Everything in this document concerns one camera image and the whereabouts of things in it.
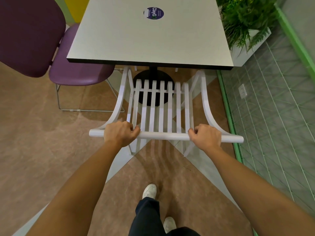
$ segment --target hand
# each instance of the hand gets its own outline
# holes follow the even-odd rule
[[[140,133],[139,126],[133,128],[132,124],[124,122],[113,122],[108,124],[104,130],[104,141],[113,141],[117,143],[120,148],[128,146]]]
[[[190,140],[203,151],[206,151],[207,149],[220,148],[221,132],[215,127],[200,124],[195,127],[195,130],[190,128],[188,130],[188,135]]]

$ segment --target shoe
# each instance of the shoe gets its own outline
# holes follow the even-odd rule
[[[157,195],[157,186],[155,184],[150,184],[145,188],[142,194],[142,199],[145,197],[150,197],[150,198],[155,199],[156,195]]]
[[[175,220],[172,217],[165,218],[163,228],[165,230],[165,233],[169,233],[173,229],[176,229]]]

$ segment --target wall socket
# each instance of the wall socket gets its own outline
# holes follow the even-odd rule
[[[245,98],[247,96],[246,89],[244,84],[242,84],[240,87],[238,87],[239,95],[241,98]]]

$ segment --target white table top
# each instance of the white table top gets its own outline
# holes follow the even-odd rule
[[[160,19],[144,15],[160,8]],[[215,0],[90,0],[70,62],[231,69]]]

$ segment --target black table base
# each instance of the black table base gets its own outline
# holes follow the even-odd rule
[[[157,67],[150,67],[148,70],[144,70],[140,73],[138,73],[134,79],[134,87],[136,87],[136,81],[137,79],[141,80],[141,87],[144,88],[144,80],[149,80],[149,89],[152,89],[152,83],[153,80],[157,81],[157,89],[160,89],[160,82],[164,81],[164,89],[167,90],[167,84],[169,81],[173,82],[173,90],[175,89],[175,83],[173,79],[165,72],[157,70]],[[152,93],[148,92],[148,99],[147,99],[147,106],[151,106],[151,98]],[[164,94],[164,103],[167,103],[168,101],[168,94]],[[143,92],[139,93],[139,103],[143,103]],[[156,93],[155,96],[155,106],[160,105],[160,93]]]

